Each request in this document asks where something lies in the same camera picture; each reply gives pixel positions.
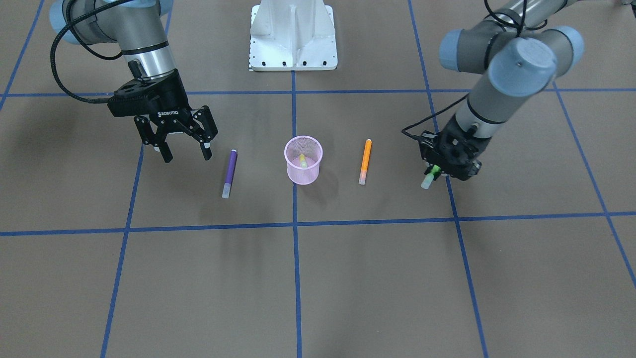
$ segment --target gray floor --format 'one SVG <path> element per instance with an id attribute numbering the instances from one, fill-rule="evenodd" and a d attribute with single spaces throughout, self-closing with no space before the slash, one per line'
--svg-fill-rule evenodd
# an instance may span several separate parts
<path id="1" fill-rule="evenodd" d="M 209 162 L 171 136 L 170 164 L 140 152 L 131 118 L 61 93 L 51 3 L 0 3 L 0 357 L 636 356 L 628 6 L 554 15 L 583 35 L 582 61 L 495 136 L 478 176 L 424 191 L 399 130 L 478 79 L 436 56 L 483 2 L 328 1 L 338 69 L 294 74 L 247 70 L 257 1 L 176 1 L 169 40 L 220 134 Z M 58 60 L 86 95 L 130 76 L 65 43 Z M 325 151 L 306 187 L 285 173 L 294 134 Z"/>

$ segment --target pen holder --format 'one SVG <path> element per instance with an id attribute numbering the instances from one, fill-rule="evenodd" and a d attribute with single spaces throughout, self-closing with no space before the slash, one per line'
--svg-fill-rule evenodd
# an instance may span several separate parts
<path id="1" fill-rule="evenodd" d="M 320 172 L 322 146 L 310 136 L 297 136 L 285 146 L 287 176 L 292 182 L 300 185 L 311 184 Z"/>

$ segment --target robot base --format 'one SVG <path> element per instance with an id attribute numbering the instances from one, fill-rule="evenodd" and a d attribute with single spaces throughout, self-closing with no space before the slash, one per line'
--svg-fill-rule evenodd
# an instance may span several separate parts
<path id="1" fill-rule="evenodd" d="M 338 65 L 333 9 L 322 0 L 263 0 L 252 8 L 249 68 L 320 71 Z"/>

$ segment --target green marker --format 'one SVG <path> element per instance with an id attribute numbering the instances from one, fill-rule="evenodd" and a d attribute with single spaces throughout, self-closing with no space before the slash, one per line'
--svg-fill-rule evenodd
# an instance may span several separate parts
<path id="1" fill-rule="evenodd" d="M 436 165 L 433 166 L 431 171 L 428 174 L 426 174 L 426 176 L 424 177 L 424 181 L 420 185 L 422 189 L 428 189 L 431 186 L 431 183 L 433 182 L 433 180 L 435 180 L 436 174 L 439 173 L 440 170 L 441 170 L 440 167 Z"/>

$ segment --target marker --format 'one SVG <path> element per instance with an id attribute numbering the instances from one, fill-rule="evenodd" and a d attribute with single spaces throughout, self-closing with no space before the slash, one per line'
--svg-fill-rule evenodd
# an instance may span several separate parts
<path id="1" fill-rule="evenodd" d="M 362 158 L 362 168 L 360 168 L 360 180 L 358 184 L 366 183 L 366 170 L 369 168 L 369 157 L 371 156 L 371 140 L 364 142 L 364 155 Z"/>
<path id="2" fill-rule="evenodd" d="M 234 180 L 234 168 L 237 166 L 237 157 L 239 154 L 236 149 L 232 149 L 230 152 L 230 162 L 228 163 L 228 172 L 225 174 L 225 185 L 223 186 L 223 199 L 230 197 L 230 189 L 232 188 L 232 180 Z"/>
<path id="3" fill-rule="evenodd" d="M 433 182 L 433 180 L 435 180 L 435 176 L 440 170 L 441 168 L 436 165 L 431 168 L 431 171 L 426 174 L 426 176 L 424 177 L 424 181 L 420 185 L 422 189 L 428 189 L 429 187 L 431 187 L 431 183 Z"/>
<path id="4" fill-rule="evenodd" d="M 307 159 L 305 158 L 305 154 L 301 154 L 298 157 L 298 160 L 300 161 L 300 167 L 305 169 L 307 168 Z"/>

